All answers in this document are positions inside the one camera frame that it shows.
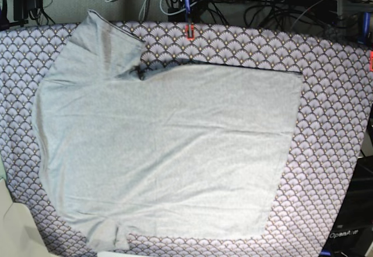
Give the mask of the light grey T-shirt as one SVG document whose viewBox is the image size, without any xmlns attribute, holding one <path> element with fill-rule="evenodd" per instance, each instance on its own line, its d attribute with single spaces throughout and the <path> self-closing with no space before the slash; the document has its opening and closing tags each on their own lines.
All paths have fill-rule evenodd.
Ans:
<svg viewBox="0 0 373 257">
<path fill-rule="evenodd" d="M 131 234 L 263 234 L 302 74 L 214 64 L 137 69 L 143 41 L 91 10 L 40 82 L 40 182 L 95 251 Z"/>
</svg>

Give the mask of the blue orange table clamp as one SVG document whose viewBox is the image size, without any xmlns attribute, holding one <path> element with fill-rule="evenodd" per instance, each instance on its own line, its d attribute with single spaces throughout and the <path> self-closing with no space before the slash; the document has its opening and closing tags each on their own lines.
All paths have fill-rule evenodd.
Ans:
<svg viewBox="0 0 373 257">
<path fill-rule="evenodd" d="M 194 39 L 194 29 L 192 24 L 191 16 L 191 2 L 190 0 L 184 0 L 185 4 L 185 19 L 186 19 L 186 37 L 188 40 Z"/>
</svg>

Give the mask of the purple fan-pattern tablecloth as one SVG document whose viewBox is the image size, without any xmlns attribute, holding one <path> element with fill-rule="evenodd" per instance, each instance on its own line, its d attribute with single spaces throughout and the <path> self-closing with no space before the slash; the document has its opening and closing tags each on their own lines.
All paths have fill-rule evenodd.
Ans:
<svg viewBox="0 0 373 257">
<path fill-rule="evenodd" d="M 197 25 L 188 40 L 174 23 L 120 23 L 145 42 L 150 71 L 201 61 L 300 71 L 304 76 L 287 164 L 261 237 L 239 240 L 129 237 L 130 253 L 147 256 L 317 256 L 336 220 L 357 164 L 372 106 L 370 52 L 306 35 Z M 1 158 L 11 197 L 31 211 L 48 252 L 93 256 L 81 233 L 55 212 L 38 178 L 31 129 L 38 84 L 75 24 L 1 33 Z"/>
</svg>

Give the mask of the blue clamp right side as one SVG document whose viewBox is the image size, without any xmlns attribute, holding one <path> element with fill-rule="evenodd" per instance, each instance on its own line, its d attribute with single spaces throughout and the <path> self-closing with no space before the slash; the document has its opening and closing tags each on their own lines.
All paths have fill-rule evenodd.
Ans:
<svg viewBox="0 0 373 257">
<path fill-rule="evenodd" d="M 369 12 L 364 12 L 362 16 L 362 21 L 360 24 L 360 31 L 359 31 L 359 38 L 358 42 L 360 44 L 366 44 L 369 38 L 369 30 L 370 30 L 370 18 L 371 14 Z"/>
</svg>

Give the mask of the orange clamp right edge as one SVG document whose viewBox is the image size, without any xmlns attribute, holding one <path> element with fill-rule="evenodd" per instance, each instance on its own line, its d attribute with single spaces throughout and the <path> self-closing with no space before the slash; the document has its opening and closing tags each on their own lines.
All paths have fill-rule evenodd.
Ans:
<svg viewBox="0 0 373 257">
<path fill-rule="evenodd" d="M 370 71 L 373 72 L 373 51 L 370 52 Z"/>
</svg>

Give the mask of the black OpenArm box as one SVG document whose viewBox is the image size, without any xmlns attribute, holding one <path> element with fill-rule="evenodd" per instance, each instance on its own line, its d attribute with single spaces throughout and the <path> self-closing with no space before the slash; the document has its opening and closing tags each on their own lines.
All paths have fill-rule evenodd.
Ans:
<svg viewBox="0 0 373 257">
<path fill-rule="evenodd" d="M 320 256 L 372 253 L 372 157 L 358 159 L 336 221 Z"/>
</svg>

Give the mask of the white panel bottom left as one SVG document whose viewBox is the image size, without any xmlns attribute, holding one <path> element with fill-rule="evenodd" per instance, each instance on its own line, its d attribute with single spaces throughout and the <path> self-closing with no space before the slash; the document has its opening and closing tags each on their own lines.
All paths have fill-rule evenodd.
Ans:
<svg viewBox="0 0 373 257">
<path fill-rule="evenodd" d="M 28 207 L 15 203 L 1 179 L 1 256 L 49 256 Z"/>
</svg>

